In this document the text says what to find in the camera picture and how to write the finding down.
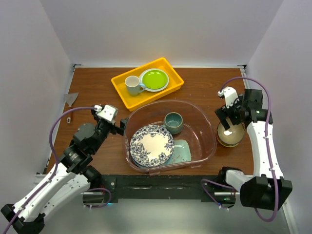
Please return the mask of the beige bowl with black rim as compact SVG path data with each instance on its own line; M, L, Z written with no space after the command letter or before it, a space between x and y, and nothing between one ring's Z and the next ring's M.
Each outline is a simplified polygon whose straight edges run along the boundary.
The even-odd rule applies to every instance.
M227 122L230 126L228 130L225 130L221 123L218 124L216 129L217 140L228 144L239 143L245 135L243 124L233 125L229 119L227 119Z

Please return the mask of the dark blue patterned plate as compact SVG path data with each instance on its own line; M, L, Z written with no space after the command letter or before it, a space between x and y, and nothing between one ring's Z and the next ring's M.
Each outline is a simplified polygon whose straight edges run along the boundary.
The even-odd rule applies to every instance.
M160 125L147 125L138 129L129 143L132 159L139 164L164 162L174 151L172 134Z

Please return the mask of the teal glazed ceramic mug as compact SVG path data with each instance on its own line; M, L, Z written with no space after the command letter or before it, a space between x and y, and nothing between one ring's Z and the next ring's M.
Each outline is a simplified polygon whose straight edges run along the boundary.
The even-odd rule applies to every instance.
M172 135L179 134L183 129L183 117L179 113L168 113L163 121L161 127L166 128Z

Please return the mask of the mint divided rectangular plate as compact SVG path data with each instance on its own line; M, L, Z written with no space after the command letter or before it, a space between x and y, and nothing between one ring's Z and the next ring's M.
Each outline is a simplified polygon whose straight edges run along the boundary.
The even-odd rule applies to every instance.
M189 144L186 140L179 139L174 141L174 151L168 164L177 164L183 162L189 162L192 159Z

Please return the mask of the dark green lettered plate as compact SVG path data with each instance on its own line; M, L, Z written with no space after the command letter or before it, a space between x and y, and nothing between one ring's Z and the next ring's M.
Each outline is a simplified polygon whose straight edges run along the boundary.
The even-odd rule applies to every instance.
M147 163L147 164L145 163L145 164L141 165L138 162L136 162L134 159L132 159L132 160L133 160L133 163L140 168L154 168L154 167L164 166L164 165L169 164L170 159L171 159L171 157L167 158L164 162L159 163L159 164L155 164L155 165L152 165L151 163Z

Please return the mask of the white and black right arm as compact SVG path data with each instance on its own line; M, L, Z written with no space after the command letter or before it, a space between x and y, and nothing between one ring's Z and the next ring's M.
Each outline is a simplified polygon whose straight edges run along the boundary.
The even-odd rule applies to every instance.
M261 90L246 89L238 94L232 87L218 92L225 105L215 111L220 120L216 130L219 143L226 147L237 146L248 134L253 153L253 175L240 169L223 167L218 174L217 186L227 192L232 187L240 192L244 207L279 210L290 195L292 182L286 180L278 165L273 143L273 118L262 107Z

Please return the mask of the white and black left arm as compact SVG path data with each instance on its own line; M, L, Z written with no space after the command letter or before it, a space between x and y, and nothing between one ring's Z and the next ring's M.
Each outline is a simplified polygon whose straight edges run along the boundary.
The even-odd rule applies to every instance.
M123 135L124 123L115 126L118 109L111 105L95 105L90 110L96 125L80 125L51 171L20 201L1 209L17 233L40 233L60 207L83 192L101 189L101 174L89 163L109 134Z

